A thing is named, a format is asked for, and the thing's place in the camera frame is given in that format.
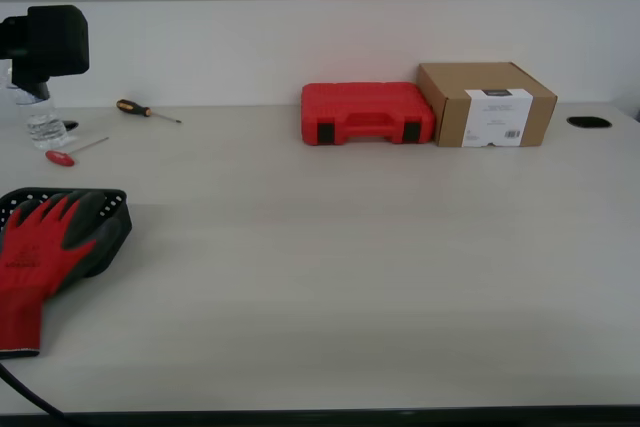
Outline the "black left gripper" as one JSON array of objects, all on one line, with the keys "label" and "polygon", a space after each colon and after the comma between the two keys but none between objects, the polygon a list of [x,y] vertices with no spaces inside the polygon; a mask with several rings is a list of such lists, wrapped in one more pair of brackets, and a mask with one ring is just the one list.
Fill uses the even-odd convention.
[{"label": "black left gripper", "polygon": [[52,77],[89,70],[88,23],[73,5],[39,6],[0,24],[0,59],[10,61],[10,83],[37,99],[50,97]]}]

